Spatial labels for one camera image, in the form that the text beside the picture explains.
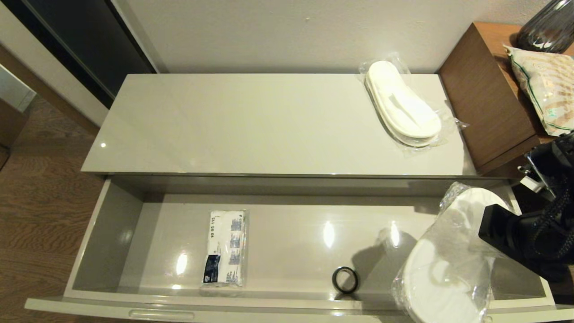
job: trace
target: white wall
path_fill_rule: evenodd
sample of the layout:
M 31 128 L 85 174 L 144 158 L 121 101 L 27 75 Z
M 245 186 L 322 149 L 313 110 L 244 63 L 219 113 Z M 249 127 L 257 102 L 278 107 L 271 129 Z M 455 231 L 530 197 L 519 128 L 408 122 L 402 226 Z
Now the white wall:
M 116 0 L 161 72 L 353 72 L 398 51 L 435 72 L 472 21 L 523 24 L 549 0 Z
M 108 109 L 98 101 L 0 2 L 0 44 L 93 123 Z
M 0 98 L 20 112 L 24 112 L 36 92 L 0 65 Z

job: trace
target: wooden cabinet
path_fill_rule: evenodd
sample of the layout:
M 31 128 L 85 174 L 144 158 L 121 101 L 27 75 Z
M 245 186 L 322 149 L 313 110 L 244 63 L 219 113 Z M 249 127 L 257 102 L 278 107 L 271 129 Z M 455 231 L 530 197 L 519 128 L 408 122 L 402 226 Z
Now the wooden cabinet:
M 534 107 L 519 89 L 504 45 L 512 45 L 517 25 L 475 22 L 439 70 L 477 172 L 519 177 L 524 154 L 550 142 Z M 567 55 L 574 55 L 570 47 Z

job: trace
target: drawer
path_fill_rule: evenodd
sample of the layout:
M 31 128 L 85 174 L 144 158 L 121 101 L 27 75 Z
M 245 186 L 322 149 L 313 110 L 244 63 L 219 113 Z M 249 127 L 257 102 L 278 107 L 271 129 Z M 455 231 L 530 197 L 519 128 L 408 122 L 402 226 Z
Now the drawer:
M 494 191 L 519 212 L 506 181 L 461 181 Z M 63 297 L 29 299 L 26 308 L 182 322 L 410 322 L 391 283 L 452 182 L 113 175 Z M 210 211 L 240 209 L 249 212 L 246 284 L 202 288 Z M 400 247 L 385 250 L 391 234 Z M 332 286 L 340 266 L 361 277 L 353 297 Z M 572 318 L 545 280 L 510 260 L 495 262 L 492 299 L 495 321 L 527 312 L 530 322 Z

